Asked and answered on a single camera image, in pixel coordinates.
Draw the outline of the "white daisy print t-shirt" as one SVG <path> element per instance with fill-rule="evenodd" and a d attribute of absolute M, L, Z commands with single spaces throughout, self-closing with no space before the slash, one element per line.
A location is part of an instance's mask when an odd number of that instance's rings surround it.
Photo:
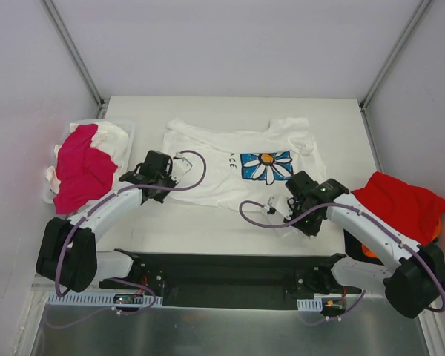
<path fill-rule="evenodd" d="M 174 119 L 162 151 L 191 162 L 181 179 L 181 202 L 237 211 L 244 200 L 260 203 L 289 194 L 286 182 L 299 171 L 324 181 L 326 166 L 306 118 L 271 119 L 265 131 L 222 132 Z"/>

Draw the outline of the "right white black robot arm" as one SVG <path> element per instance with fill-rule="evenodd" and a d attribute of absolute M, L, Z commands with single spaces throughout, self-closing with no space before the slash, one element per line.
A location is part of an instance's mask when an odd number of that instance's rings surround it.
<path fill-rule="evenodd" d="M 292 195 L 289 225 L 315 236 L 328 220 L 373 250 L 380 261 L 368 263 L 335 254 L 315 277 L 322 290 L 334 293 L 352 286 L 382 294 L 408 318 L 424 310 L 445 312 L 444 254 L 436 243 L 421 245 L 395 230 L 335 179 L 318 183 L 300 171 L 286 182 L 286 188 Z"/>

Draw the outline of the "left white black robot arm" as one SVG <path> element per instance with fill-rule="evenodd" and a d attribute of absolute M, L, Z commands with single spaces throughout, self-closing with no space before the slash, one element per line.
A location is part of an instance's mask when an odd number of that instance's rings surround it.
<path fill-rule="evenodd" d="M 54 217 L 44 230 L 36 272 L 55 283 L 61 297 L 116 278 L 132 289 L 142 280 L 136 256 L 123 250 L 98 252 L 99 240 L 121 218 L 148 200 L 162 202 L 192 168 L 177 154 L 149 151 L 145 161 L 124 173 L 116 186 L 85 210 L 62 219 Z"/>

